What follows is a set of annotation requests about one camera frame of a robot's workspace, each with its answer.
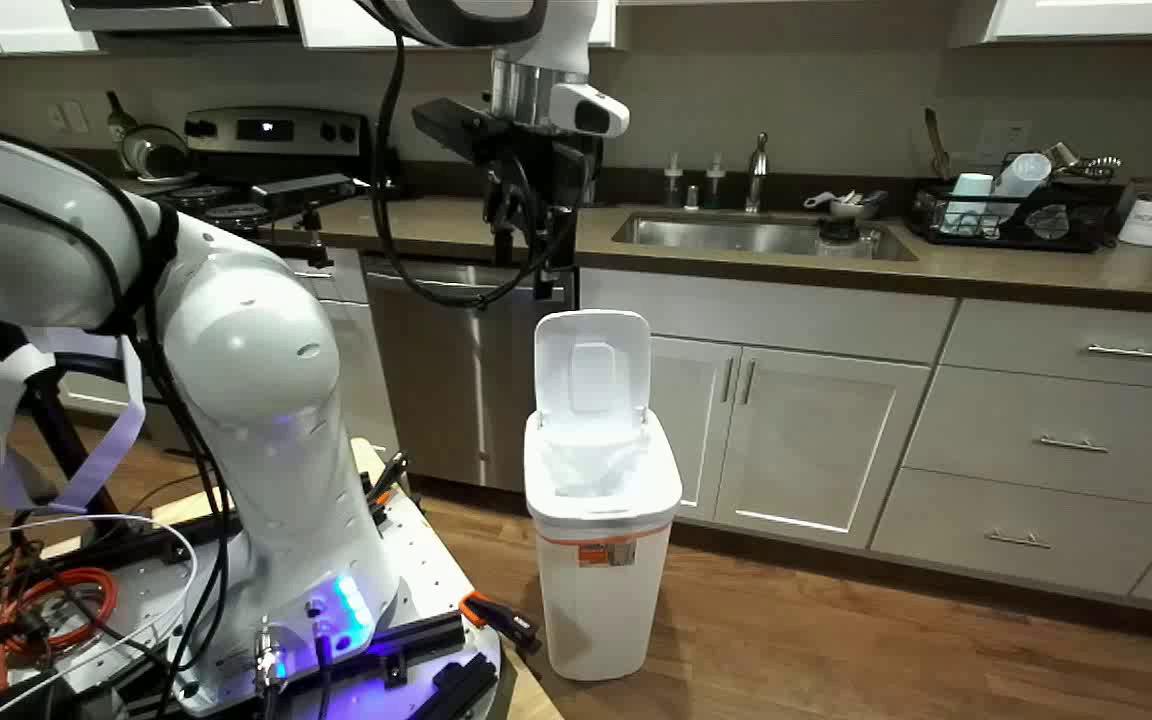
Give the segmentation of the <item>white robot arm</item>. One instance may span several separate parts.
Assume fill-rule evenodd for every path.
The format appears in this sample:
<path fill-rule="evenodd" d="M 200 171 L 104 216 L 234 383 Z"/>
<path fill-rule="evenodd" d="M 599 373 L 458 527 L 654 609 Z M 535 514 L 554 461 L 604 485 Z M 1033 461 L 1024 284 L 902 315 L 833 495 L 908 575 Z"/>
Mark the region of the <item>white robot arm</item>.
<path fill-rule="evenodd" d="M 493 109 L 422 122 L 493 178 L 489 216 L 554 253 L 579 197 L 535 171 L 627 109 L 588 86 L 599 0 L 359 0 L 396 40 L 486 47 Z M 108 338 L 229 490 L 243 535 L 215 554 L 172 655 L 176 699 L 219 709 L 311 659 L 328 615 L 352 648 L 393 615 L 401 573 L 372 525 L 340 411 L 340 343 L 289 264 L 0 133 L 0 325 Z"/>

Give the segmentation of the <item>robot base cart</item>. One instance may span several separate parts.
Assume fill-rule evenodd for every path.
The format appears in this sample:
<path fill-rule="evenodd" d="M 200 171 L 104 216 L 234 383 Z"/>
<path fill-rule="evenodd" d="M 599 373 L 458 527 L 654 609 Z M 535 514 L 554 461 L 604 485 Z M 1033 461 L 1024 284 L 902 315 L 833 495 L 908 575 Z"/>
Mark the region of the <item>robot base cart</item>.
<path fill-rule="evenodd" d="M 405 461 L 352 446 L 380 550 L 401 561 L 396 602 L 364 604 L 352 573 L 328 573 L 279 614 L 225 615 L 237 644 L 213 641 L 176 664 L 172 711 L 193 720 L 489 720 L 506 706 L 512 614 L 481 597 L 433 525 L 405 495 Z M 215 564 L 186 532 L 112 569 L 75 554 L 40 561 L 0 604 L 0 720 L 133 720 L 156 706 L 147 682 L 172 664 L 186 621 Z"/>

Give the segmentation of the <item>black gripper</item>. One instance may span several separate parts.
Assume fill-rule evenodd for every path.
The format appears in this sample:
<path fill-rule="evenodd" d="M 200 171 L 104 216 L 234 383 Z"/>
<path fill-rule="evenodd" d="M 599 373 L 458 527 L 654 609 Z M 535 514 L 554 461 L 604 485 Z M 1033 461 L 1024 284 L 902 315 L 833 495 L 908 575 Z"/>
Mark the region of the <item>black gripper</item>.
<path fill-rule="evenodd" d="M 571 259 L 591 141 L 535 133 L 460 101 L 418 103 L 414 122 L 486 178 L 486 226 L 497 264 L 509 264 L 518 248 L 528 264 Z"/>

